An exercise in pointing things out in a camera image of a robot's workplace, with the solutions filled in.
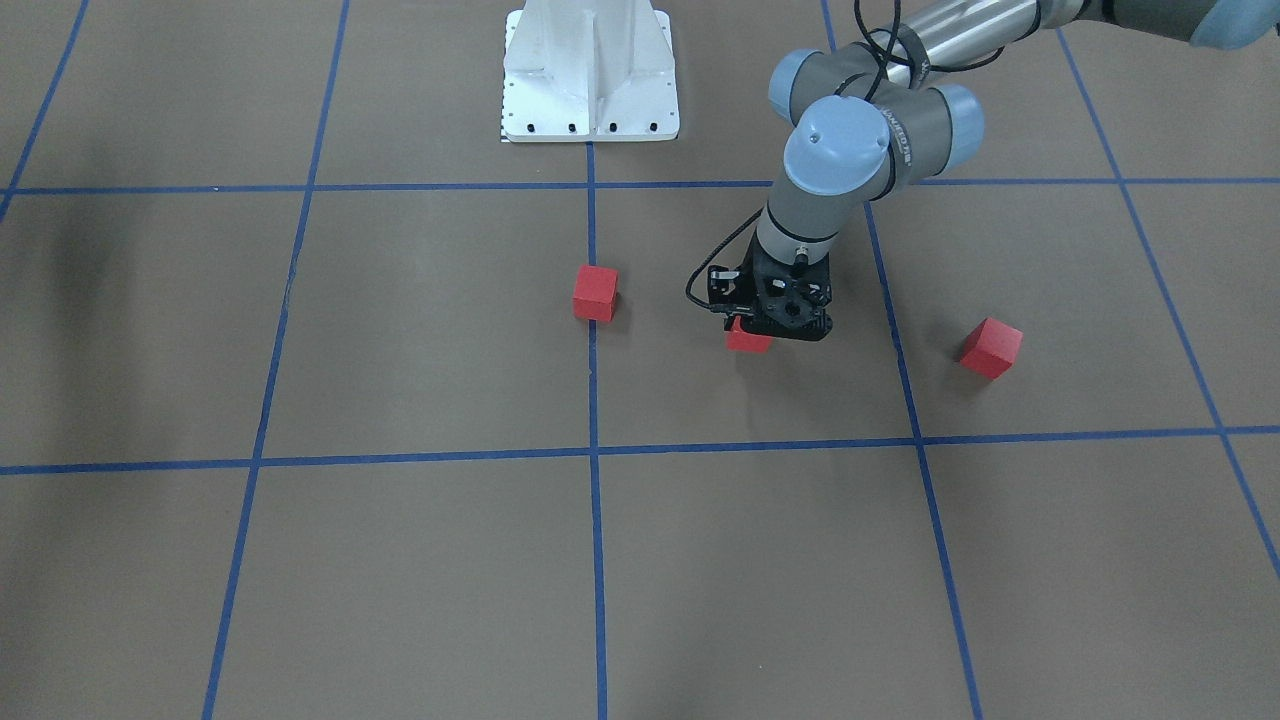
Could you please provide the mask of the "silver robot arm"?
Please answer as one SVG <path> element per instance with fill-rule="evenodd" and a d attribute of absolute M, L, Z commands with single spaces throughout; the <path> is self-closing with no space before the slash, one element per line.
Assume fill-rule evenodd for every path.
<path fill-rule="evenodd" d="M 1044 29 L 1093 20 L 1224 51 L 1277 27 L 1275 1 L 936 1 L 840 50 L 801 49 L 776 67 L 768 97 L 792 129 L 763 208 L 741 224 L 740 264 L 707 258 L 685 295 L 724 327 L 817 342 L 832 328 L 829 255 L 849 218 L 970 160 L 986 135 L 979 99 L 945 76 L 992 63 Z"/>

